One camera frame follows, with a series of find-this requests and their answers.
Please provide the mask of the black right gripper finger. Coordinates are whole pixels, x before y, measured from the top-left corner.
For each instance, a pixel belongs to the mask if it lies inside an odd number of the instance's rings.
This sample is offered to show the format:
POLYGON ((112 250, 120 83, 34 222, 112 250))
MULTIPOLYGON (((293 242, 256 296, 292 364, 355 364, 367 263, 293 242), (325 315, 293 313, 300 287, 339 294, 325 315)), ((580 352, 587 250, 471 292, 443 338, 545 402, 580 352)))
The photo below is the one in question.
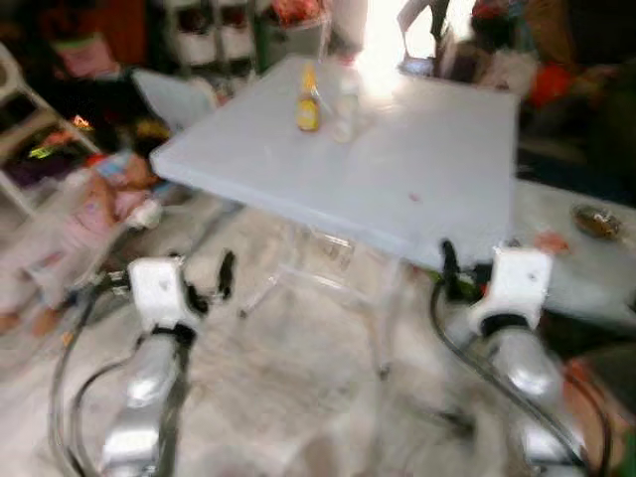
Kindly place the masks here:
POLYGON ((445 239, 440 243, 440 249, 442 254, 440 278, 445 298, 448 300, 460 300, 463 298, 462 283, 459 281, 459 273, 462 268, 459 266, 457 250, 455 250, 453 242, 449 239, 445 239))

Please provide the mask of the small orange item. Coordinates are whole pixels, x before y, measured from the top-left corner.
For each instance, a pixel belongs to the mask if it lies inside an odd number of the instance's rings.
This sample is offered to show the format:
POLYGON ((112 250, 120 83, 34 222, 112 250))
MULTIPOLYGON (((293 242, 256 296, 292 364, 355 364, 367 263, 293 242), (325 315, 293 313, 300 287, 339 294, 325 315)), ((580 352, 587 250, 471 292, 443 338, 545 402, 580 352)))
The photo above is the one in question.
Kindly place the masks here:
POLYGON ((533 239, 533 245, 549 254, 564 254, 569 251, 568 241, 556 232, 538 233, 533 239))

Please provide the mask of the grey low table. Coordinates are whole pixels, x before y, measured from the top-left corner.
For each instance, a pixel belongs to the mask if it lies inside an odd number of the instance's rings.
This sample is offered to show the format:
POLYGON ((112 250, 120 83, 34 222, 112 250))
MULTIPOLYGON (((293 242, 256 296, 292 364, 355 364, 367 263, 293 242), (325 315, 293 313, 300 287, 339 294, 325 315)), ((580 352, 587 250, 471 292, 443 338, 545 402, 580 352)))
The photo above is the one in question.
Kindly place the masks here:
POLYGON ((556 233, 568 250, 555 255, 546 308, 584 321, 630 328, 636 291, 636 263, 630 242, 592 238, 573 221, 578 208, 608 211, 626 229, 635 227, 636 210, 559 188, 518 181, 514 188, 514 238, 532 244, 556 233))

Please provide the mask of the white square table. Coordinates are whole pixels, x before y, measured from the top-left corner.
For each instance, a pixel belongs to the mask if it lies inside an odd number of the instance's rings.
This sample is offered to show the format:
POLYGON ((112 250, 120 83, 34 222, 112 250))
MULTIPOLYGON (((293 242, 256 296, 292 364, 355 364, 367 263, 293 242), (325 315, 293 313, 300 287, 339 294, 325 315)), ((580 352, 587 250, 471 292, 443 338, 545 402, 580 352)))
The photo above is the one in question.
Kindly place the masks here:
POLYGON ((515 109, 508 92, 386 70, 362 80, 353 139, 295 121, 303 73, 292 55, 151 156, 155 172, 352 240, 388 259, 373 355, 391 366, 394 296, 406 264, 437 269, 449 240, 462 262, 489 262, 513 234, 515 109))

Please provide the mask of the child in pale pink clothes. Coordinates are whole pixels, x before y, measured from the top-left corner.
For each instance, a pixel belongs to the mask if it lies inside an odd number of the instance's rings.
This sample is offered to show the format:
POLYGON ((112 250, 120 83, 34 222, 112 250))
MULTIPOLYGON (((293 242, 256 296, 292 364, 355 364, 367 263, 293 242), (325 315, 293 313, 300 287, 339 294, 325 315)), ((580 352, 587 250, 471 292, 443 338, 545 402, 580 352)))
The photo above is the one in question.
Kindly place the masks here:
POLYGON ((92 258, 162 185, 149 159, 131 151, 96 160, 82 176, 69 210, 25 228, 1 251, 0 335, 18 328, 28 309, 37 313, 32 335, 51 332, 92 258))

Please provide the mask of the dark round bowl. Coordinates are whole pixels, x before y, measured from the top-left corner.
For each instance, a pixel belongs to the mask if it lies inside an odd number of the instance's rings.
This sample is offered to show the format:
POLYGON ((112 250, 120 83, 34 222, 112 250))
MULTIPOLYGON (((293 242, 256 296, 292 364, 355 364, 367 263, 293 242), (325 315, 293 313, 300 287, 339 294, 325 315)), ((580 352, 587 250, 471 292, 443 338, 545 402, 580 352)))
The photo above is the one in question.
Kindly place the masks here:
POLYGON ((623 235, 622 220, 613 211, 599 206, 573 206, 571 219, 579 232, 592 239, 617 241, 623 235))

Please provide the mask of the orange bottle yellow cap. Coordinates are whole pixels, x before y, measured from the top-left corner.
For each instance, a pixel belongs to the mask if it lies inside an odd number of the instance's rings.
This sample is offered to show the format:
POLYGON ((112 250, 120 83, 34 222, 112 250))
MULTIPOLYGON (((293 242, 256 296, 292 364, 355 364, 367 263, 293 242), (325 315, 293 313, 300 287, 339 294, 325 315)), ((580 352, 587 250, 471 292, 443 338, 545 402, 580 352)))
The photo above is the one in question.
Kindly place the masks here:
POLYGON ((301 70, 300 90, 296 100, 295 122, 300 131, 315 132, 321 128, 321 95, 315 78, 315 67, 305 64, 301 70))

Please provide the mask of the adult person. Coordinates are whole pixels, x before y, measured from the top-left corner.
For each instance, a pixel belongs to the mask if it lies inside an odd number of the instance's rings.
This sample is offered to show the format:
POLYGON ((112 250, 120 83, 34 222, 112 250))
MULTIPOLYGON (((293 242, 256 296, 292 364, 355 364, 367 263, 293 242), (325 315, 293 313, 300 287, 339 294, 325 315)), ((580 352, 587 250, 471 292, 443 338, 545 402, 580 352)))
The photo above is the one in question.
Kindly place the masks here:
POLYGON ((589 477, 636 477, 636 345, 572 356, 564 372, 566 408, 584 437, 589 477))

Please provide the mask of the clear plastic bottle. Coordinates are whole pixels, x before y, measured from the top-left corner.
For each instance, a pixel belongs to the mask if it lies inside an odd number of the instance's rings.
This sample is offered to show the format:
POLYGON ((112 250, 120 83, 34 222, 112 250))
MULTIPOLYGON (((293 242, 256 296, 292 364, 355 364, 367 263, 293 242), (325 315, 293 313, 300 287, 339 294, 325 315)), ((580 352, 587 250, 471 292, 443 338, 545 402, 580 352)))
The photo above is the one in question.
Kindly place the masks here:
POLYGON ((351 142, 356 137, 362 114, 362 78, 353 69, 341 69, 335 103, 336 118, 333 123, 333 139, 351 142))

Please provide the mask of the white plastic chair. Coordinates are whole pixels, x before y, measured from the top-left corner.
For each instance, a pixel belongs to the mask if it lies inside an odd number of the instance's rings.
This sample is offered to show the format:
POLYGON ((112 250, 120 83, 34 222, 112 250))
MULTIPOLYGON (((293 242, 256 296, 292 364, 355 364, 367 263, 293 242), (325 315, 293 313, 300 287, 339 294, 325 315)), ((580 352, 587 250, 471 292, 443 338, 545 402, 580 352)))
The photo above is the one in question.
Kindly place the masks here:
POLYGON ((28 86, 18 61, 3 44, 0 44, 0 109, 14 98, 31 101, 35 110, 18 119, 13 126, 0 126, 0 192, 8 197, 10 203, 24 215, 24 218, 29 219, 35 216, 38 204, 14 179, 3 172, 4 165, 18 150, 20 142, 28 139, 33 133, 55 127, 59 132, 68 133, 89 153, 100 153, 100 147, 80 127, 56 112, 48 101, 28 86))

